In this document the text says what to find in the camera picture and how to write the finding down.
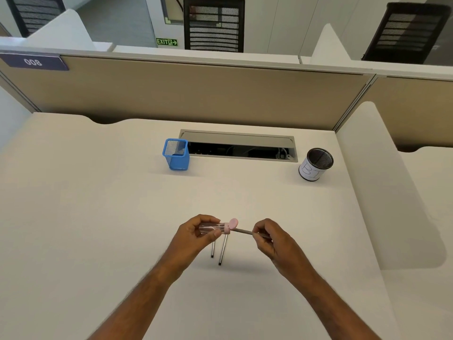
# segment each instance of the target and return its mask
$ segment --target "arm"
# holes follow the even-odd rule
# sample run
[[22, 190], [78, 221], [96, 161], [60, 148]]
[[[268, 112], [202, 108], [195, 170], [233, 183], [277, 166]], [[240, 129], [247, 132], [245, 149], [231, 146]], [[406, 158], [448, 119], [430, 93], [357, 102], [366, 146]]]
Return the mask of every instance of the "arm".
[[169, 287], [198, 253], [222, 234], [216, 230], [202, 236], [198, 230], [201, 222], [218, 223], [220, 220], [198, 215], [182, 224], [157, 264], [88, 340], [141, 340], [144, 337]]
[[[296, 241], [270, 219], [253, 228], [258, 249], [308, 301], [333, 340], [376, 340], [379, 337], [315, 271]], [[257, 233], [269, 234], [266, 240]]]

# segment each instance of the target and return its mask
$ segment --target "person's right hand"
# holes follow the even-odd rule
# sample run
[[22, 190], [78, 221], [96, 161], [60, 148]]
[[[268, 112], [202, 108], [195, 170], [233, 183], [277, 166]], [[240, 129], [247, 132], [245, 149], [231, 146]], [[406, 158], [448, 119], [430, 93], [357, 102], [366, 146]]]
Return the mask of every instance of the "person's right hand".
[[[277, 270], [298, 290], [306, 289], [320, 278], [297, 242], [271, 219], [263, 219], [253, 227], [258, 249], [267, 255]], [[269, 234], [272, 240], [258, 233]]]

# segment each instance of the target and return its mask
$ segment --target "gray floor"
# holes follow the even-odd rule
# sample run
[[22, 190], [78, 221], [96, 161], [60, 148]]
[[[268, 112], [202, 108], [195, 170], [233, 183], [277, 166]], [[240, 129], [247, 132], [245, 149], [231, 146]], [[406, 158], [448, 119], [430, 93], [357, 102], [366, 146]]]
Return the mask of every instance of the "gray floor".
[[157, 47], [146, 0], [91, 0], [77, 12], [95, 42]]

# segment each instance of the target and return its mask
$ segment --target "hand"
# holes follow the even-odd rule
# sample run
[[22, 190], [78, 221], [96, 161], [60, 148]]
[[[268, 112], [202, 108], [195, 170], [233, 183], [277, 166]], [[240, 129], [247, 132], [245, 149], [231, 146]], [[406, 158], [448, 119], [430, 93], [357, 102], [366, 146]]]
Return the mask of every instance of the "hand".
[[219, 223], [220, 220], [213, 216], [198, 215], [181, 224], [167, 250], [153, 269], [160, 270], [170, 285], [183, 274], [183, 271], [189, 267], [203, 248], [222, 234], [220, 230], [211, 231], [206, 235], [201, 234], [198, 229], [201, 222]]
[[[263, 219], [253, 227], [253, 238], [258, 249], [267, 255], [277, 270], [298, 290], [316, 283], [320, 276], [316, 273], [297, 242], [271, 219]], [[272, 240], [258, 233], [268, 234]]]

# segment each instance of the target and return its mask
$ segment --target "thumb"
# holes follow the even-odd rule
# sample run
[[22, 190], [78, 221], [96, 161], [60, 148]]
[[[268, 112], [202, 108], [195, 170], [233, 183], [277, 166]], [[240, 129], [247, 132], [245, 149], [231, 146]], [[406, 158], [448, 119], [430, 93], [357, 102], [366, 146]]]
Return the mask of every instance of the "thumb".
[[217, 240], [220, 237], [220, 235], [222, 235], [222, 232], [219, 229], [216, 229], [202, 236], [200, 239], [198, 239], [198, 242], [200, 244], [200, 250], [202, 250], [207, 245]]
[[255, 239], [256, 245], [260, 251], [262, 251], [270, 260], [274, 259], [274, 246], [268, 241], [264, 240], [263, 236], [258, 233], [253, 233], [253, 239]]

